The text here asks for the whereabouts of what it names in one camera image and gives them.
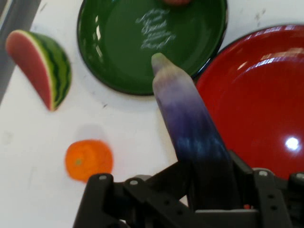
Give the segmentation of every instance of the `table surface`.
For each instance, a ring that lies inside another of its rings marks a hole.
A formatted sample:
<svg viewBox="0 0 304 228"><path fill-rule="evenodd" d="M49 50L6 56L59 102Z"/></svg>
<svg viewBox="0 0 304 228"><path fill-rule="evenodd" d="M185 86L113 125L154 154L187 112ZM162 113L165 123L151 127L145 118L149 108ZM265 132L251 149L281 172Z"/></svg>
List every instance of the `table surface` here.
<svg viewBox="0 0 304 228"><path fill-rule="evenodd" d="M64 156L77 140L99 138L110 145L115 181L154 175L176 162L154 97L113 91L85 67L76 42L81 3L42 0L31 27L56 39L70 57L73 83L62 106L47 111L18 67L0 106L0 227L72 227L85 185L67 176ZM254 30L304 23L303 0L228 5L222 47Z"/></svg>

